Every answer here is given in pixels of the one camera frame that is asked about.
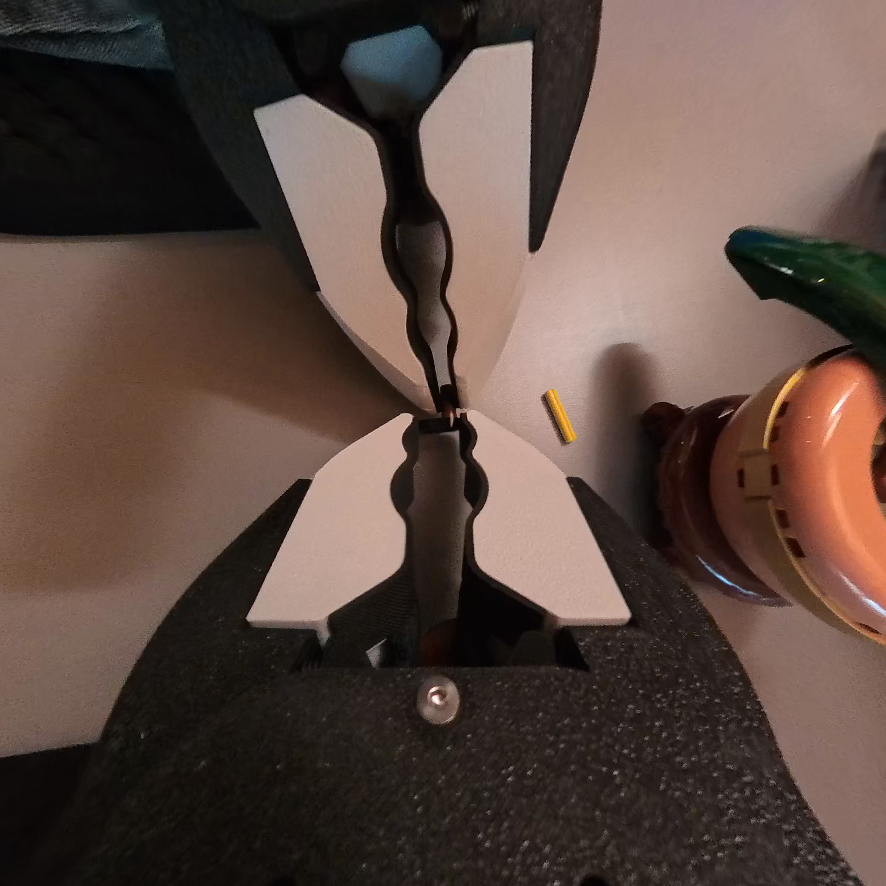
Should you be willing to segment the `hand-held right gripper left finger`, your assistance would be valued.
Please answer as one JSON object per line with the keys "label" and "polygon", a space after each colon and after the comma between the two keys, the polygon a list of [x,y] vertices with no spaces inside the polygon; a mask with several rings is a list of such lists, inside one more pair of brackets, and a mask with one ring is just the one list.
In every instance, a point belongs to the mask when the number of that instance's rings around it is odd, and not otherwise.
{"label": "hand-held right gripper left finger", "polygon": [[404,563],[392,493],[415,417],[397,415],[316,472],[247,614],[251,626],[330,632],[332,617]]}

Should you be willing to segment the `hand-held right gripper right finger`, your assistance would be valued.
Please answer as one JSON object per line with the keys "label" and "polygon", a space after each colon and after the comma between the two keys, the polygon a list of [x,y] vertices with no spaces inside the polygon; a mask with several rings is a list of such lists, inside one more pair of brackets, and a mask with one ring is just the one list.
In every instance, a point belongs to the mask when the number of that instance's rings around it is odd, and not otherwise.
{"label": "hand-held right gripper right finger", "polygon": [[468,537],[481,575],[547,626],[625,626],[631,612],[566,475],[477,410],[461,419],[466,466],[479,471]]}

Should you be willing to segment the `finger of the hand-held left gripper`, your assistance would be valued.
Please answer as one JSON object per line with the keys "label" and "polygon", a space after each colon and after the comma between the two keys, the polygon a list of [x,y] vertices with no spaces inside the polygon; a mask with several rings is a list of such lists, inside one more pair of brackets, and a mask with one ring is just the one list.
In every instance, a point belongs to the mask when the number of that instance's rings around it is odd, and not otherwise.
{"label": "finger of the hand-held left gripper", "polygon": [[455,320],[454,383],[466,408],[479,405],[526,290],[532,98],[530,40],[479,47],[418,126],[425,183],[449,234],[445,299]]}
{"label": "finger of the hand-held left gripper", "polygon": [[391,385],[415,407],[436,408],[415,294],[394,264],[377,133],[310,96],[260,106],[253,116],[321,302]]}

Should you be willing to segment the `yellow lego pin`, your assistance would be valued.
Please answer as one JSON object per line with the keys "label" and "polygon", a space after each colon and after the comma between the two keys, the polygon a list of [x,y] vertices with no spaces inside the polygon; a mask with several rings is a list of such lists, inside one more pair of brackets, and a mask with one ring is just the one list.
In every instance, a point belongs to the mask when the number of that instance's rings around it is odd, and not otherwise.
{"label": "yellow lego pin", "polygon": [[550,415],[557,432],[564,445],[570,445],[577,440],[577,434],[572,426],[570,417],[566,412],[563,402],[556,389],[548,389],[543,395],[543,400],[548,414]]}

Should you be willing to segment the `lego flower pot model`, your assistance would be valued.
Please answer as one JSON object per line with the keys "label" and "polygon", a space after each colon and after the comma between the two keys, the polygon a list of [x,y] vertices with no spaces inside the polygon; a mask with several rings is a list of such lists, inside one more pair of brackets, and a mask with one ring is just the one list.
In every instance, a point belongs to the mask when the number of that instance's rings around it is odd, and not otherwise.
{"label": "lego flower pot model", "polygon": [[884,379],[855,347],[641,417],[655,546],[687,578],[885,642]]}

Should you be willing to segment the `person's right hand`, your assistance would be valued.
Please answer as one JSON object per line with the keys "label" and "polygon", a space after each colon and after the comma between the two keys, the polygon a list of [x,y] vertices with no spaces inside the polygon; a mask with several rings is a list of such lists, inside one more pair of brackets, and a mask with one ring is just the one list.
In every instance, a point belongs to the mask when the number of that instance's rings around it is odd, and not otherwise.
{"label": "person's right hand", "polygon": [[445,619],[425,632],[417,647],[421,668],[454,667],[461,662],[458,620]]}

